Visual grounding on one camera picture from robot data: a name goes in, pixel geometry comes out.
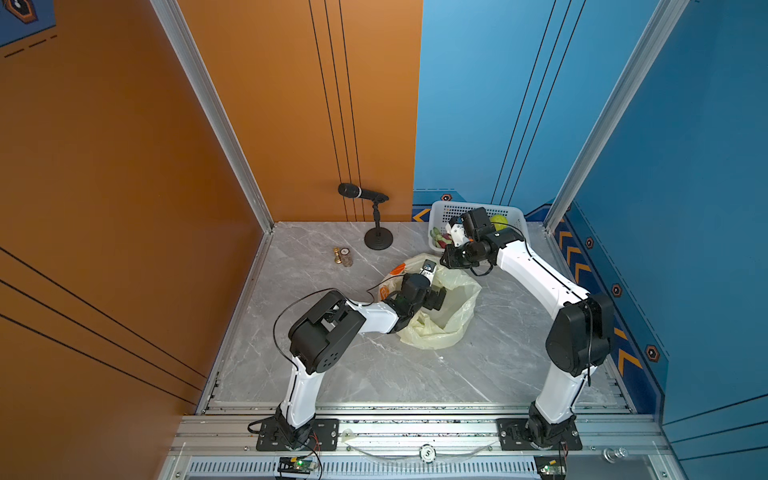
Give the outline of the light green fruit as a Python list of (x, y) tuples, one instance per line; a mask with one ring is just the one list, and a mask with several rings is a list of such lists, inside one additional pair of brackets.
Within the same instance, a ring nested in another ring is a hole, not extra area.
[(494, 215), (490, 218), (490, 222), (497, 231), (510, 227), (509, 220), (504, 215)]

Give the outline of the pink dragon fruit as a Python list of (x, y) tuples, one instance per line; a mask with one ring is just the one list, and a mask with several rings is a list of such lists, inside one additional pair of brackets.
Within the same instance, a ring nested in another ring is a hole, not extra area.
[(430, 231), (431, 246), (438, 250), (444, 250), (448, 245), (453, 244), (452, 236), (449, 232), (444, 232), (438, 227), (433, 227)]

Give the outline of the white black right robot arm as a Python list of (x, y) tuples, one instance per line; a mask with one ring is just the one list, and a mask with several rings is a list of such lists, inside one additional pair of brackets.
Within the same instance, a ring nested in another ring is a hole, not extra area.
[(537, 449), (558, 447), (576, 432), (573, 408), (613, 348), (615, 309), (606, 294), (591, 293), (550, 266), (519, 228), (492, 222), (485, 208), (446, 224), (451, 243), (441, 264), (473, 272), (486, 261), (525, 287), (549, 313), (545, 341), (550, 367), (529, 407), (523, 439)]

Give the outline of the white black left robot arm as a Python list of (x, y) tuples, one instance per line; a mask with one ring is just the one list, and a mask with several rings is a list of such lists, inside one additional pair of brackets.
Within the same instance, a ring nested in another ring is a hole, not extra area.
[(335, 288), (325, 289), (289, 329), (292, 365), (285, 399), (276, 414), (283, 431), (298, 434), (316, 416), (316, 400), (325, 373), (341, 359), (352, 341), (364, 333), (403, 330), (422, 309), (440, 310), (447, 289), (432, 284), (433, 273), (405, 274), (398, 289), (379, 301), (361, 303)]

